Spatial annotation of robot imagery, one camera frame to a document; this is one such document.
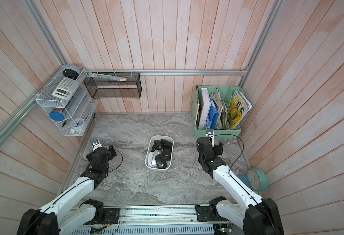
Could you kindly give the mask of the black mouse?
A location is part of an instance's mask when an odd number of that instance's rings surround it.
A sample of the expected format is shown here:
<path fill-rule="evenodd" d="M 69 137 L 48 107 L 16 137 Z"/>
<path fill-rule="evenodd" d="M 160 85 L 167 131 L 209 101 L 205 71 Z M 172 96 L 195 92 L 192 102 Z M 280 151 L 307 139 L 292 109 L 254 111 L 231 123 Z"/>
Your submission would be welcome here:
<path fill-rule="evenodd" d="M 161 140 L 161 143 L 164 145 L 162 154 L 163 154 L 166 162 L 169 162 L 172 158 L 173 143 L 168 141 L 168 140 Z"/>
<path fill-rule="evenodd" d="M 167 161 L 162 154 L 158 154 L 155 156 L 155 162 L 156 162 L 157 168 L 159 169 L 167 168 Z"/>
<path fill-rule="evenodd" d="M 152 149 L 151 151 L 155 151 L 155 150 L 162 150 L 164 149 L 165 145 L 164 143 L 162 142 L 162 140 L 154 140 L 154 144 L 152 146 Z"/>

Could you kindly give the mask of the silver mouse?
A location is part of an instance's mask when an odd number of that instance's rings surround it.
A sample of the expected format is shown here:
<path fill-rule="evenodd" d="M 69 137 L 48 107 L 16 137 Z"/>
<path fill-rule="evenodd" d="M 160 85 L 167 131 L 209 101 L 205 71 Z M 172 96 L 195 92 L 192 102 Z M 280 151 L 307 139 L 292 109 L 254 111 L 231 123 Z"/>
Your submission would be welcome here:
<path fill-rule="evenodd" d="M 156 163 L 156 156 L 159 155 L 159 154 L 162 154 L 162 152 L 158 149 L 156 149 L 154 152 L 153 152 L 153 155 L 152 155 L 152 161 L 151 161 L 151 165 L 153 167 L 157 167 L 157 163 Z"/>

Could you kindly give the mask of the white mouse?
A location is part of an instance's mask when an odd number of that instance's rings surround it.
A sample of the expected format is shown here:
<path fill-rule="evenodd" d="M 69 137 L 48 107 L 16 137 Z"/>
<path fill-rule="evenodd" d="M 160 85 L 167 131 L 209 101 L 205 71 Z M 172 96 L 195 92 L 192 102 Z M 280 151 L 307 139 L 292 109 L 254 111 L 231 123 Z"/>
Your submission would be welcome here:
<path fill-rule="evenodd" d="M 149 152 L 147 157 L 147 166 L 151 168 L 156 168 L 155 166 L 155 159 L 154 159 L 154 152 Z"/>

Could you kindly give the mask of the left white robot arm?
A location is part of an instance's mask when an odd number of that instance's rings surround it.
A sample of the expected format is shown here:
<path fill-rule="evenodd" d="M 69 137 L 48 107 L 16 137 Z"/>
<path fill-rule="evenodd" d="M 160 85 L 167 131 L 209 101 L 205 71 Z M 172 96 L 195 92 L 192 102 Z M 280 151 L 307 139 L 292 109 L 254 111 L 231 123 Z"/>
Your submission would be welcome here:
<path fill-rule="evenodd" d="M 109 216 L 103 202 L 90 199 L 77 210 L 72 211 L 72 208 L 108 176 L 109 161 L 115 156 L 117 153 L 113 146 L 95 145 L 86 156 L 89 164 L 80 177 L 51 202 L 25 212 L 17 234 L 69 235 L 83 224 L 106 224 Z"/>

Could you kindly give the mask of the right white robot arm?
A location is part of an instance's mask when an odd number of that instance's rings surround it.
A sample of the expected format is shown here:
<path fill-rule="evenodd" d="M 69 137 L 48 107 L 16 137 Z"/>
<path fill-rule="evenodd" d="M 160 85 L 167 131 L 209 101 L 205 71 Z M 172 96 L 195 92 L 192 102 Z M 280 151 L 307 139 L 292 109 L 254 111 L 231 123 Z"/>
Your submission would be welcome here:
<path fill-rule="evenodd" d="M 256 194 L 231 171 L 220 158 L 221 145 L 215 145 L 211 137 L 200 137 L 196 147 L 204 172 L 219 182 L 235 200 L 233 204 L 220 196 L 211 200 L 208 206 L 196 205 L 198 221 L 228 220 L 242 228 L 246 235 L 284 234 L 277 204 Z"/>

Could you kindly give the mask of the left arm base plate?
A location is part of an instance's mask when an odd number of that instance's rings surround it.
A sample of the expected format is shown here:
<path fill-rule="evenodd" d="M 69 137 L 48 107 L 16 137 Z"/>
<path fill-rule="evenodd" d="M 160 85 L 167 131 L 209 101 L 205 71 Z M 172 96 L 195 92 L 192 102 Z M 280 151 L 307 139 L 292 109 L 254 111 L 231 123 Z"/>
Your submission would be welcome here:
<path fill-rule="evenodd" d="M 98 209 L 94 214 L 94 218 L 84 223 L 84 225 L 118 224 L 119 214 L 119 208 Z"/>

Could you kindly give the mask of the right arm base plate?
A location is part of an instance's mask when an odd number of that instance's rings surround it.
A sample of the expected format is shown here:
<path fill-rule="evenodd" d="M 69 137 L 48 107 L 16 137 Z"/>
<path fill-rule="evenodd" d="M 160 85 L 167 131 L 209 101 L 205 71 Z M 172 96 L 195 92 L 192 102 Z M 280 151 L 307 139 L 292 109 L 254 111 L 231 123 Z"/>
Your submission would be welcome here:
<path fill-rule="evenodd" d="M 229 221 L 224 217 L 221 217 L 214 206 L 195 206 L 197 220 L 199 222 L 214 222 L 214 221 Z"/>

